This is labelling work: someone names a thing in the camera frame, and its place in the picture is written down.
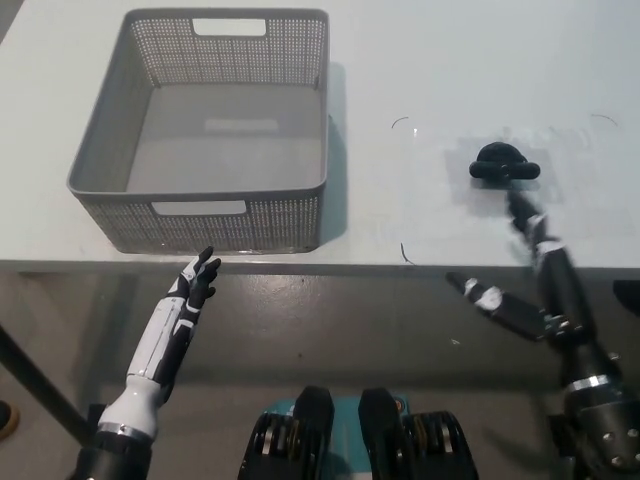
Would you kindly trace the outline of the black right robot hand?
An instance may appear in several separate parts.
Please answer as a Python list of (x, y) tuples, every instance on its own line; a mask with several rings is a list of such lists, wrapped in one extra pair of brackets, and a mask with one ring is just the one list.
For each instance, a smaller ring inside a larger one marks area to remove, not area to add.
[(560, 356), (560, 384), (568, 391), (622, 382), (617, 363), (598, 340), (593, 311), (563, 241), (548, 233), (546, 214), (526, 195), (509, 191), (507, 210), (531, 254), (538, 306), (475, 277), (448, 272), (447, 282), (480, 314)]

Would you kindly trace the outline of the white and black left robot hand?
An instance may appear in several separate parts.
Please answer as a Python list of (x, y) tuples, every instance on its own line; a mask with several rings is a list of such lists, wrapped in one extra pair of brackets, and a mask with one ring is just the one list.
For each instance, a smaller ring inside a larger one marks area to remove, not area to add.
[(221, 260), (209, 246), (184, 267), (157, 303), (129, 364), (125, 388), (103, 411), (97, 430), (154, 441)]

